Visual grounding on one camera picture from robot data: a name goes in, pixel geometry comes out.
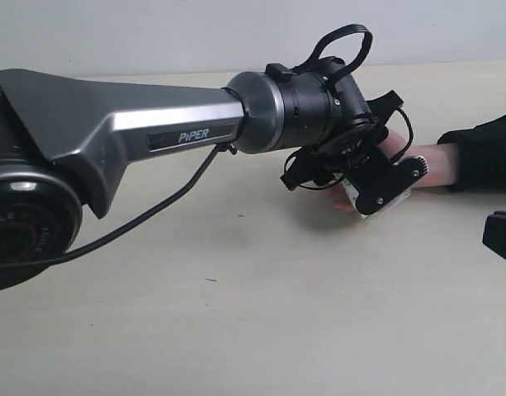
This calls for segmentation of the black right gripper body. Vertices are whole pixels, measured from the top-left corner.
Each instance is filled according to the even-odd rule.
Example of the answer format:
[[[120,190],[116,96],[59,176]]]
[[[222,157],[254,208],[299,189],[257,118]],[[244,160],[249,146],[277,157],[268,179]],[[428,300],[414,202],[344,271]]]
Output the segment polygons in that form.
[[[506,261],[506,210],[496,210],[487,216],[482,243]]]

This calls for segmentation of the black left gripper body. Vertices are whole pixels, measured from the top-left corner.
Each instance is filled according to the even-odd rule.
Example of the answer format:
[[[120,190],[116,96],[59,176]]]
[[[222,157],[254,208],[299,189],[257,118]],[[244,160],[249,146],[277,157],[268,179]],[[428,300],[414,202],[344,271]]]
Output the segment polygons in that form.
[[[341,127],[334,131],[323,143],[311,147],[303,147],[296,154],[308,154],[319,158],[328,169],[342,182],[351,164],[361,156],[365,144],[374,144],[392,161],[397,161],[404,153],[402,148],[392,154],[386,154],[380,147],[389,136],[386,124],[381,124],[371,113],[363,118],[365,124],[353,128]]]

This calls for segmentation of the silver Piper left robot arm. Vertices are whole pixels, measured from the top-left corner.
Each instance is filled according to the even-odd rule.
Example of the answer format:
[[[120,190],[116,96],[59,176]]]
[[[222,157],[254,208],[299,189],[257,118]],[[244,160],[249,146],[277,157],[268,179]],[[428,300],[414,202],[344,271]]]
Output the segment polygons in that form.
[[[24,68],[0,70],[0,291],[107,244],[163,209],[157,204],[85,247],[83,210],[105,217],[136,164],[208,149],[187,188],[225,151],[290,150],[288,189],[351,182],[369,215],[401,185],[382,153],[395,92],[367,99],[342,60],[308,68],[269,64],[222,87],[108,82]]]

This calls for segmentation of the black sleeved forearm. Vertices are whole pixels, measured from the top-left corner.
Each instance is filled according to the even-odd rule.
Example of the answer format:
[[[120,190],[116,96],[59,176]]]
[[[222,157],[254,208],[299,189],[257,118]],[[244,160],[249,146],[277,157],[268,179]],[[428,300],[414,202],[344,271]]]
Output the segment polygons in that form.
[[[450,154],[440,182],[450,191],[506,192],[506,114],[437,141]]]

